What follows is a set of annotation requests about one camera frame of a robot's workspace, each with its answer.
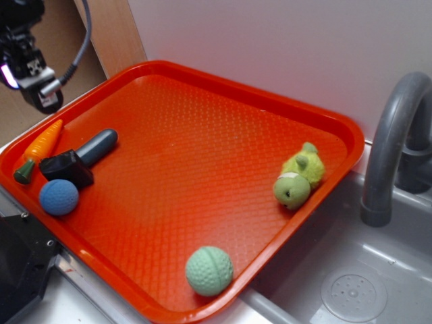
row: green stuffed toy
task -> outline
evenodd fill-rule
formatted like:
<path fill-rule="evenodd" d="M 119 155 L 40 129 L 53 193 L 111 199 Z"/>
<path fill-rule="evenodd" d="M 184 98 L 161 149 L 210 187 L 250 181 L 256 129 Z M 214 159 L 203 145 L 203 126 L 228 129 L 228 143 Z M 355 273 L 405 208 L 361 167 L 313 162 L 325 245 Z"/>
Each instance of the green stuffed toy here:
<path fill-rule="evenodd" d="M 302 150 L 283 164 L 281 175 L 273 187 L 273 193 L 287 209 L 296 210 L 319 185 L 324 172 L 325 167 L 318 156 L 317 148 L 305 142 Z"/>

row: orange carrot toy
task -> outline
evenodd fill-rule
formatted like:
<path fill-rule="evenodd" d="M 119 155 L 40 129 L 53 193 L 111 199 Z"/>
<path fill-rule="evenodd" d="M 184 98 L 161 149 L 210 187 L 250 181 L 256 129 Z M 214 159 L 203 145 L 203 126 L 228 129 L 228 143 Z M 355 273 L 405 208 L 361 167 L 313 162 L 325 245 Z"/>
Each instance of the orange carrot toy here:
<path fill-rule="evenodd" d="M 55 143 L 59 138 L 63 120 L 59 119 L 49 126 L 44 132 L 36 137 L 24 151 L 25 164 L 17 169 L 13 174 L 16 182 L 29 184 L 34 166 L 41 162 L 41 159 L 48 157 L 54 149 Z"/>

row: gray sink basin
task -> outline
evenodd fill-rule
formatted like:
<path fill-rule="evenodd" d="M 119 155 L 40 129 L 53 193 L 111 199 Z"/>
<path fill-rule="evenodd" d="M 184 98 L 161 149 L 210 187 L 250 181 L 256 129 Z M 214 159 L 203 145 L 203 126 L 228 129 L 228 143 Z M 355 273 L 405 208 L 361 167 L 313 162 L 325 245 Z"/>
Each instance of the gray sink basin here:
<path fill-rule="evenodd" d="M 369 227 L 362 183 L 350 173 L 251 283 L 284 323 L 432 323 L 431 203 L 395 190 L 390 224 Z"/>

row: tray rim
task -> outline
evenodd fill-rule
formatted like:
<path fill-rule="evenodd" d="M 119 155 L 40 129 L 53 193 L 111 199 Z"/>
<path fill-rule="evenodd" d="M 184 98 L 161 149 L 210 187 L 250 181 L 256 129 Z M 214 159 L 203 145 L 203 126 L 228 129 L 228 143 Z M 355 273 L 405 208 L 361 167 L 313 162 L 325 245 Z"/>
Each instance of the tray rim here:
<path fill-rule="evenodd" d="M 319 206 L 319 203 L 328 196 L 328 194 L 339 184 L 344 176 L 361 158 L 364 150 L 365 138 L 358 125 L 345 115 L 175 63 L 167 61 L 147 61 L 133 65 L 116 76 L 108 79 L 101 85 L 65 106 L 56 114 L 44 119 L 44 121 L 29 130 L 27 133 L 16 138 L 0 154 L 0 167 L 4 163 L 7 163 L 7 154 L 14 148 L 14 146 L 19 143 L 21 143 L 21 145 L 26 145 L 27 143 L 30 144 L 32 139 L 46 128 L 47 124 L 60 118 L 63 119 L 66 124 L 68 121 L 72 121 L 75 117 L 78 117 L 104 98 L 119 90 L 119 88 L 129 84 L 137 78 L 153 74 L 167 76 L 168 78 L 179 81 L 187 79 L 187 83 L 189 84 L 199 80 L 200 88 L 208 90 L 209 88 L 216 87 L 217 91 L 211 90 L 211 92 L 229 97 L 233 100 L 239 100 L 252 106 L 263 105 L 263 103 L 265 103 L 266 106 L 271 104 L 271 108 L 267 109 L 267 111 L 282 116 L 284 116 L 284 108 L 290 106 L 290 113 L 292 115 L 289 116 L 289 119 L 302 123 L 304 123 L 306 119 L 309 119 L 309 121 L 312 120 L 311 123 L 307 123 L 309 126 L 336 135 L 338 138 L 343 140 L 347 148 L 347 156 L 345 160 L 316 190 L 314 193 L 314 199 L 308 200 L 303 207 L 294 214 L 290 222 L 288 222 L 287 225 L 279 231 L 263 251 L 256 256 L 251 264 L 249 264 L 249 266 L 239 274 L 230 288 L 224 291 L 212 302 L 193 311 L 167 311 L 166 308 L 163 308 L 154 300 L 152 302 L 152 300 L 147 299 L 143 304 L 142 294 L 140 293 L 142 290 L 130 278 L 121 273 L 121 271 L 114 271 L 113 269 L 106 267 L 105 263 L 111 263 L 111 261 L 107 260 L 103 255 L 97 251 L 93 251 L 94 253 L 92 254 L 77 254 L 74 250 L 72 251 L 79 259 L 81 259 L 81 261 L 100 275 L 102 279 L 117 291 L 117 293 L 123 296 L 134 308 L 137 309 L 138 312 L 150 321 L 158 323 L 191 323 L 202 321 L 211 315 L 219 313 L 234 301 L 236 296 L 248 285 L 259 270 L 261 270 L 270 258 L 283 246 L 283 244 L 287 242 L 292 235 L 294 235 L 296 230 L 307 220 L 308 216 Z M 317 115 L 320 118 L 319 121 L 310 118 L 311 116 Z M 0 184 L 3 185 L 5 189 L 26 208 L 30 207 L 28 208 L 29 210 L 37 211 L 38 215 L 36 216 L 38 219 L 41 220 L 42 223 L 44 223 L 44 225 L 47 226 L 57 237 L 60 236 L 59 239 L 62 243 L 63 241 L 73 241 L 75 242 L 74 246 L 80 246 L 84 251 L 88 248 L 85 244 L 77 242 L 78 240 L 75 239 L 72 233 L 65 231 L 65 228 L 60 222 L 47 221 L 49 216 L 41 217 L 39 214 L 45 214 L 41 208 L 36 206 L 37 204 L 32 201 L 31 198 L 26 198 L 25 194 L 22 194 L 18 190 L 14 190 L 14 181 L 9 179 L 6 175 L 3 175 L 1 170 Z"/>

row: black cable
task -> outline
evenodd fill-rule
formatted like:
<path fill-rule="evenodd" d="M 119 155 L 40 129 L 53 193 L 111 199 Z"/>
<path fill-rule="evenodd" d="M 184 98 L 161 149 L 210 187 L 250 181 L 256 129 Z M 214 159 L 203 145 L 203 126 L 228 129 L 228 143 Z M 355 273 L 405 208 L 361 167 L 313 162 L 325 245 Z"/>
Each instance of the black cable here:
<path fill-rule="evenodd" d="M 78 54 L 75 57 L 75 60 L 72 62 L 69 69 L 67 69 L 66 73 L 62 75 L 59 78 L 60 84 L 64 86 L 68 81 L 71 79 L 71 77 L 74 75 L 76 69 L 78 68 L 78 64 L 80 63 L 82 56 L 84 55 L 84 52 L 86 51 L 88 44 L 90 43 L 90 38 L 92 34 L 92 20 L 90 16 L 90 9 L 88 7 L 87 0 L 82 0 L 82 4 L 84 6 L 84 11 L 86 13 L 86 23 L 87 23 L 87 31 L 86 36 L 84 38 L 84 41 L 82 42 L 81 48 L 78 52 Z"/>

